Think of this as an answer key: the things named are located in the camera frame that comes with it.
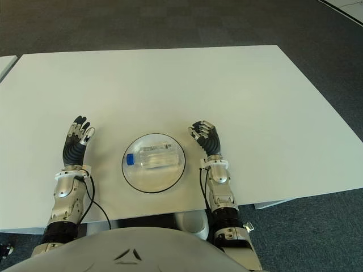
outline round plate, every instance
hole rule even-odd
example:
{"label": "round plate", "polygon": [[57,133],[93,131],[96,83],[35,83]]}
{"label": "round plate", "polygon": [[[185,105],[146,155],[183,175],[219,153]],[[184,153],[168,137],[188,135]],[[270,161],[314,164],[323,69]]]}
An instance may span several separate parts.
{"label": "round plate", "polygon": [[[167,143],[176,147],[179,157],[177,165],[150,169],[127,165],[127,154],[136,153],[141,147]],[[158,193],[169,189],[181,178],[184,169],[185,154],[180,144],[170,136],[159,133],[147,134],[136,139],[127,148],[122,162],[122,171],[126,181],[135,189],[145,193]]]}

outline clear bottle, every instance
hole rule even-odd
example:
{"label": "clear bottle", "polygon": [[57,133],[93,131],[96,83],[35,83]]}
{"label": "clear bottle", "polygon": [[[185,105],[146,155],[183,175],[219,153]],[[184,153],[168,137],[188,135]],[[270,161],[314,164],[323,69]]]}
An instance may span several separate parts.
{"label": "clear bottle", "polygon": [[127,165],[136,165],[142,168],[156,168],[177,165],[179,156],[176,148],[169,143],[156,146],[141,147],[133,154],[127,154]]}

